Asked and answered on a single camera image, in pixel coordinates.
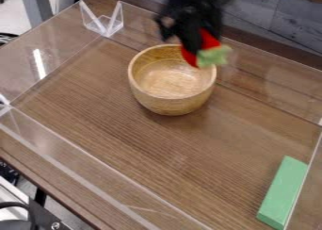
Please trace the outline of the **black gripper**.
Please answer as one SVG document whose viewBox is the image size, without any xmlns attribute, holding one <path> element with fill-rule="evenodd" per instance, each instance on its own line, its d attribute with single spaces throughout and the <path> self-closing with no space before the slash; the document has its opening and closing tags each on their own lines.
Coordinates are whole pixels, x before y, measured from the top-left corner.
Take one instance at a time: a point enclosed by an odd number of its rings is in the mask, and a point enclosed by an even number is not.
<svg viewBox="0 0 322 230">
<path fill-rule="evenodd" d="M 199 52 L 203 45 L 202 29 L 218 40 L 223 33 L 223 10 L 231 0 L 166 0 L 154 20 L 160 37 L 176 36 L 188 52 Z"/>
</svg>

